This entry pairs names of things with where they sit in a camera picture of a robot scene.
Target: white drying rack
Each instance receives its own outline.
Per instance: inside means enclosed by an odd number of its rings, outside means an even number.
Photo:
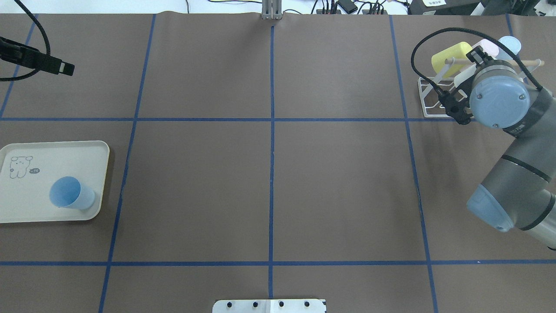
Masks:
[[[522,62],[526,66],[527,70],[529,70],[529,72],[533,72],[539,66],[544,65],[544,61],[541,61],[540,59],[526,60],[526,61],[522,61]],[[517,63],[515,61],[511,60],[511,61],[509,61],[509,63],[514,68],[519,69],[519,66],[517,65]],[[469,65],[469,66],[471,66],[472,64],[473,63],[471,63],[471,61],[466,60],[466,59],[460,59],[460,58],[454,58],[454,57],[452,57],[451,59],[446,59],[445,60],[445,65],[440,70],[440,72],[438,72],[438,74],[436,74],[436,76],[434,76],[434,77],[429,77],[429,79],[431,79],[432,81],[437,83],[440,87],[442,87],[442,89],[448,90],[448,91],[451,92],[455,88],[454,78],[453,77],[443,77],[443,76],[454,65]],[[525,73],[524,72],[518,73],[518,77],[521,79],[521,81],[523,81],[523,79],[525,78]],[[433,90],[433,87],[431,86],[431,84],[429,84],[422,77],[419,77],[419,79],[417,81],[417,84],[418,84],[418,87],[419,87],[419,98],[421,99],[421,108],[423,109],[423,115],[426,118],[448,118],[449,116],[446,115],[446,113],[444,111],[444,106],[442,104],[440,104],[440,101],[438,101],[438,97],[436,96],[436,93],[435,92],[431,93],[431,91]],[[458,101],[462,101],[464,98],[467,97],[467,95],[462,91],[460,91],[460,94],[461,94],[461,98],[458,99]]]

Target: blue joint cap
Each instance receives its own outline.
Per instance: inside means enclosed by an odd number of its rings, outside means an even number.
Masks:
[[[479,185],[467,201],[467,209],[498,231],[507,232],[514,227],[504,208],[483,185]]]

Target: white label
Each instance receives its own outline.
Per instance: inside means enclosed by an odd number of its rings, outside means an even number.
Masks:
[[[423,0],[423,3],[427,7],[437,7],[446,4],[446,0]]]

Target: white mounting plate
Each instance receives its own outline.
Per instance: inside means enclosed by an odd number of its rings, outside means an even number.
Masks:
[[[0,223],[85,221],[101,209],[110,149],[104,141],[9,144],[0,149]],[[52,184],[73,176],[96,194],[86,210],[50,202]]]
[[[326,300],[219,300],[213,305],[212,313],[326,313]]]

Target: white tray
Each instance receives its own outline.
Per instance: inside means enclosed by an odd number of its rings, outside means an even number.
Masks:
[[[95,217],[101,209],[109,155],[104,141],[9,144],[0,149],[0,223]],[[58,208],[50,202],[50,187],[64,176],[95,191],[91,208]]]

